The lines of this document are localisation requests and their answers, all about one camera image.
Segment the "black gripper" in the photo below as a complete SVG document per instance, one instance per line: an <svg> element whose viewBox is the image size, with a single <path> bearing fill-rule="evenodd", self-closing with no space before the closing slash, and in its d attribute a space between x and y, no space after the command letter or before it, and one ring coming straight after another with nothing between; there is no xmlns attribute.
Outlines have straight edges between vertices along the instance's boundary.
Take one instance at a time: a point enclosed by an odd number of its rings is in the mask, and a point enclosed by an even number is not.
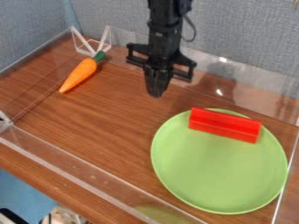
<svg viewBox="0 0 299 224"><path fill-rule="evenodd" d="M182 27L164 32L150 29L147 44L126 45L127 62L144 69L147 92L155 98L163 96L174 76L183 81L192 81L196 62L180 51L182 31Z"/></svg>

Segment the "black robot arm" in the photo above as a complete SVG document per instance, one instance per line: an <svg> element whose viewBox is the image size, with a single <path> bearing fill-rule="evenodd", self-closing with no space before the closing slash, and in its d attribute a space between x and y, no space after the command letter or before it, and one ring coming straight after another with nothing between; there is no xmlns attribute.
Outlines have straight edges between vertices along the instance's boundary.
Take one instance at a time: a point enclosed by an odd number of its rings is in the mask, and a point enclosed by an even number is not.
<svg viewBox="0 0 299 224"><path fill-rule="evenodd" d="M147 0L150 9L148 44L126 45L128 63L144 69L148 94L159 98L168 88L174 76L191 81L196 62L180 51L183 22L195 29L187 13L192 10L192 0Z"/></svg>

